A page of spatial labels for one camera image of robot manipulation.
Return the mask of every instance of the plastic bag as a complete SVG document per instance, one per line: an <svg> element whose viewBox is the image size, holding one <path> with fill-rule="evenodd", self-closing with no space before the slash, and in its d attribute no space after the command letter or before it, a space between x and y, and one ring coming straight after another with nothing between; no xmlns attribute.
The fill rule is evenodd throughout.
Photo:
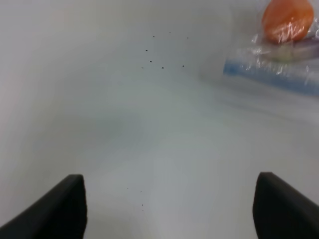
<svg viewBox="0 0 319 239"><path fill-rule="evenodd" d="M243 39L247 35L234 35L241 42L234 43L238 47L229 53L224 74L304 95L319 95L319 21L315 2L259 0L255 9L256 22L251 27L257 26L257 34L246 43Z"/></svg>

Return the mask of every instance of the white surface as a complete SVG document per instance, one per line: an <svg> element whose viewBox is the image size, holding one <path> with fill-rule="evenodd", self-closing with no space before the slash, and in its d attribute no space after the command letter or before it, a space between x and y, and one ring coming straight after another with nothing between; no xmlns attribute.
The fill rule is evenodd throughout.
<svg viewBox="0 0 319 239"><path fill-rule="evenodd" d="M88 239L255 239L260 171L319 203L315 104L211 84L231 2L3 2L0 224L70 173L86 179Z"/></svg>

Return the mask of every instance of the black object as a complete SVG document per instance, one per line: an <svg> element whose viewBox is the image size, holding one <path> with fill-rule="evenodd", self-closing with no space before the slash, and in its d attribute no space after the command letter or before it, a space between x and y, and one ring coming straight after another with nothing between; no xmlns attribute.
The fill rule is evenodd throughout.
<svg viewBox="0 0 319 239"><path fill-rule="evenodd" d="M273 173L260 173L253 217L259 239L319 239L319 207Z"/></svg>
<svg viewBox="0 0 319 239"><path fill-rule="evenodd" d="M0 228L0 239L82 239L87 224L84 178L69 175Z"/></svg>

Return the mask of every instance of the orange ball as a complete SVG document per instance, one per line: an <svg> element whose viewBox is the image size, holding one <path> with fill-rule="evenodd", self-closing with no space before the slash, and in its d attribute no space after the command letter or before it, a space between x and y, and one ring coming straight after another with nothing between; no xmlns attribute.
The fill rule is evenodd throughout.
<svg viewBox="0 0 319 239"><path fill-rule="evenodd" d="M314 9L308 0L272 0L262 26L266 38L276 44L303 39L313 23Z"/></svg>

